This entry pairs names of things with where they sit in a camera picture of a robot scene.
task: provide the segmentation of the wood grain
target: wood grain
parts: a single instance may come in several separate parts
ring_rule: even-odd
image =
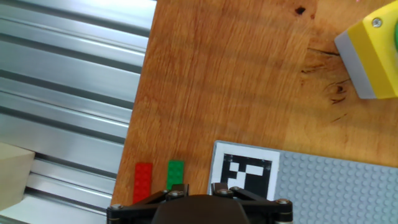
[[[136,162],[205,193],[216,140],[398,167],[398,100],[360,100],[333,43],[385,4],[158,0],[112,202]]]

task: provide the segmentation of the red lego brick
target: red lego brick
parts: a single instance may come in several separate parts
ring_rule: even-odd
[[[136,174],[134,178],[134,192],[132,202],[136,203],[150,196],[150,185],[152,182],[152,164],[141,163],[136,164]]]

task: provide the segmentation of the metal rolling shutter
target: metal rolling shutter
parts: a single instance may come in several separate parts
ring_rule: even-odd
[[[37,153],[24,200],[0,215],[105,222],[155,5],[0,0],[0,142]]]

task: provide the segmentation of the aluminum slat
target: aluminum slat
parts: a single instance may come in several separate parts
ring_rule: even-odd
[[[54,164],[53,162],[35,159],[30,170],[35,174],[40,174],[53,179],[75,184],[87,189],[97,190],[112,195],[115,180],[109,177],[84,172],[71,167]]]
[[[26,186],[104,209],[110,206],[112,199],[111,194],[86,189],[74,184],[32,173],[29,174]]]
[[[0,41],[0,69],[134,102],[139,74]]]
[[[130,109],[0,77],[0,91],[128,124]]]
[[[0,18],[76,37],[104,42],[138,52],[145,52],[148,45],[148,37],[18,7],[2,5],[0,7]]]
[[[150,30],[156,1],[150,0],[19,0],[51,9]]]
[[[118,173],[123,145],[0,114],[0,142]]]
[[[30,195],[24,195],[18,204],[1,210],[0,215],[30,224],[106,223],[104,215]]]
[[[0,19],[0,33],[142,67],[144,53]]]
[[[81,128],[126,138],[128,124],[99,118],[0,91],[1,106]]]

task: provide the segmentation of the screw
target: screw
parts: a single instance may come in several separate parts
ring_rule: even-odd
[[[379,19],[379,18],[375,18],[375,19],[373,19],[373,21],[372,21],[372,26],[373,26],[374,28],[379,28],[382,24],[383,24],[383,22],[382,22],[381,19]]]
[[[222,195],[226,195],[226,194],[231,194],[232,191],[230,191],[228,189],[219,189],[219,190],[217,190],[217,193],[222,194]]]
[[[121,205],[121,204],[115,204],[115,205],[111,205],[111,208],[112,208],[112,209],[115,209],[115,210],[118,210],[118,209],[122,209],[122,208],[123,208],[123,205]]]
[[[179,196],[179,195],[183,195],[184,192],[181,192],[181,191],[178,191],[178,190],[173,190],[173,191],[169,192],[168,194],[170,196],[176,197],[176,196]]]
[[[231,187],[230,190],[239,190],[240,187]]]
[[[276,200],[276,203],[281,204],[281,205],[285,205],[287,203],[289,203],[290,201],[284,198],[278,199]]]

